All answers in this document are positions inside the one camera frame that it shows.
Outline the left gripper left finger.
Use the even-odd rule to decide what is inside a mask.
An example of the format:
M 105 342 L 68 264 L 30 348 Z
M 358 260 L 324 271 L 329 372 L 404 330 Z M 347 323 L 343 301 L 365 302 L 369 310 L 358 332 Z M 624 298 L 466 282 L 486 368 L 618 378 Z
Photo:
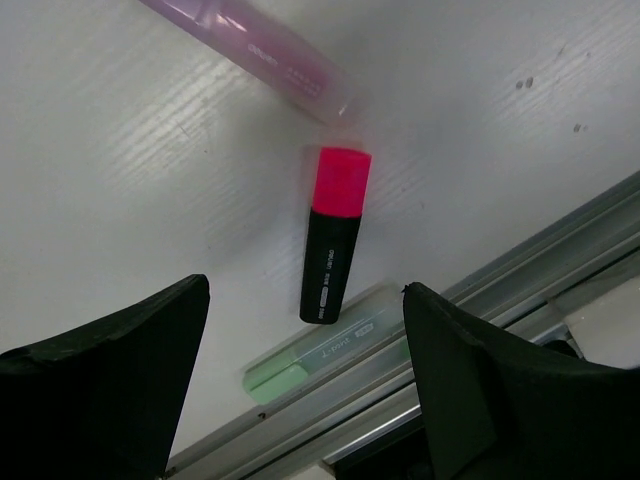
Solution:
M 4 479 L 164 476 L 209 308 L 206 276 L 1 356 Z

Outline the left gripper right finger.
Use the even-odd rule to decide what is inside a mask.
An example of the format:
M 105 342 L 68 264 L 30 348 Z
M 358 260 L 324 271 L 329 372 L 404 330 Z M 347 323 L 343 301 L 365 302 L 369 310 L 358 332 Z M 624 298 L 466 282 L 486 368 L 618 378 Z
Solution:
M 423 284 L 404 325 L 439 479 L 635 479 L 639 373 L 521 339 Z

